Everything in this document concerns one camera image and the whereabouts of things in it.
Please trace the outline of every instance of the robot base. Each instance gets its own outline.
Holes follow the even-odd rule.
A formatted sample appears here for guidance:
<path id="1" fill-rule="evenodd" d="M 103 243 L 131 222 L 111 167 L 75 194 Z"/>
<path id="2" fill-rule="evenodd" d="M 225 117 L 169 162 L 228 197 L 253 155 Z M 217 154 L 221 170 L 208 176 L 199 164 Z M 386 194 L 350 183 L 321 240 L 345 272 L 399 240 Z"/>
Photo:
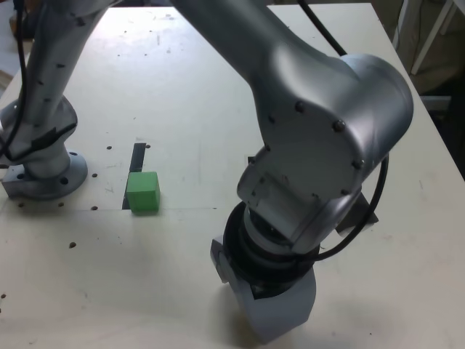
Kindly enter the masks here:
<path id="1" fill-rule="evenodd" d="M 44 180 L 31 177 L 23 165 L 10 166 L 2 181 L 8 196 L 52 200 L 74 192 L 87 177 L 87 164 L 81 154 L 75 151 L 68 151 L 68 154 L 69 167 L 61 175 Z"/>
<path id="2" fill-rule="evenodd" d="M 211 242 L 211 260 L 223 284 L 230 283 L 239 306 L 262 343 L 271 342 L 308 320 L 316 295 L 313 268 L 284 293 L 255 299 L 251 285 L 227 261 L 222 241 L 220 236 Z"/>

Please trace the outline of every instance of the gray flange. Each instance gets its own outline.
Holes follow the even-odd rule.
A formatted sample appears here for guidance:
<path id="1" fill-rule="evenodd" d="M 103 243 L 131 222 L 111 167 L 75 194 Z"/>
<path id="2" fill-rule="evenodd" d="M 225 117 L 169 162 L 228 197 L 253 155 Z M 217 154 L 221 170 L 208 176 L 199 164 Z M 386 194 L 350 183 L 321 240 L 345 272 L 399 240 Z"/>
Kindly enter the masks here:
<path id="1" fill-rule="evenodd" d="M 38 180 L 30 176 L 23 165 L 11 166 L 3 179 L 3 186 L 10 198 L 17 196 L 33 200 L 52 200 L 74 192 L 87 177 L 84 157 L 68 150 L 69 167 L 59 176 Z"/>

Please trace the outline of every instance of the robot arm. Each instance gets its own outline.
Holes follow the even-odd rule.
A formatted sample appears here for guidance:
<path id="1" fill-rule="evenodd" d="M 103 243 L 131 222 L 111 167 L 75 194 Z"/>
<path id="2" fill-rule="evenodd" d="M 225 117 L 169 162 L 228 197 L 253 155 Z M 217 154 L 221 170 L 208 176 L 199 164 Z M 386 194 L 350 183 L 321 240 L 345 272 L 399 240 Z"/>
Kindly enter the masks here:
<path id="1" fill-rule="evenodd" d="M 319 244 L 406 132 L 411 93 L 377 57 L 333 58 L 313 49 L 260 0 L 171 1 L 254 94 L 264 147 L 238 183 L 242 202 L 211 256 L 267 342 L 308 319 Z M 77 117 L 62 94 L 87 38 L 114 2 L 46 0 L 28 64 L 23 122 L 9 147 L 12 157 L 0 158 L 16 165 L 3 180 L 10 196 L 57 198 L 84 181 L 84 158 L 64 146 Z M 3 138 L 18 120 L 17 104 L 0 112 Z"/>
<path id="2" fill-rule="evenodd" d="M 254 94 L 264 147 L 240 179 L 240 199 L 293 252 L 308 253 L 409 127 L 408 85 L 377 57 L 313 49 L 260 1 L 173 3 Z"/>

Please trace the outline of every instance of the screw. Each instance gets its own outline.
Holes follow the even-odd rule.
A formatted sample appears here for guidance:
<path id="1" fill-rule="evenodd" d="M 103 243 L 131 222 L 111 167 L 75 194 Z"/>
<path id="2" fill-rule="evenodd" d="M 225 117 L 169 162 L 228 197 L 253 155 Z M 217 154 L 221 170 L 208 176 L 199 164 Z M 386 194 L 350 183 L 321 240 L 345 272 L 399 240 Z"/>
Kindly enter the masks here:
<path id="1" fill-rule="evenodd" d="M 298 101 L 296 103 L 295 109 L 297 112 L 303 113 L 305 111 L 304 103 L 302 103 L 301 101 Z"/>
<path id="2" fill-rule="evenodd" d="M 342 132 L 346 129 L 346 124 L 342 120 L 338 120 L 333 123 L 333 131 Z"/>
<path id="3" fill-rule="evenodd" d="M 360 161 L 353 161 L 352 162 L 352 167 L 354 169 L 362 169 L 363 165 L 365 164 L 364 160 L 360 160 Z"/>

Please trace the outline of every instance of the bolt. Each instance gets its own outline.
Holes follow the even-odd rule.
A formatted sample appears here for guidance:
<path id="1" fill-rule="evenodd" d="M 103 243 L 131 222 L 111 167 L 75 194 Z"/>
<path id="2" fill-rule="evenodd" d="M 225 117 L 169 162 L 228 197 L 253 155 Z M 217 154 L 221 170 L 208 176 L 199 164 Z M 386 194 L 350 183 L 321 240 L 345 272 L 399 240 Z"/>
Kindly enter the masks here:
<path id="1" fill-rule="evenodd" d="M 346 124 L 342 120 L 338 120 L 333 123 L 333 131 L 342 132 L 346 129 Z"/>
<path id="2" fill-rule="evenodd" d="M 354 169 L 362 169 L 364 164 L 365 164 L 364 160 L 353 161 L 352 162 L 352 167 L 354 167 Z"/>

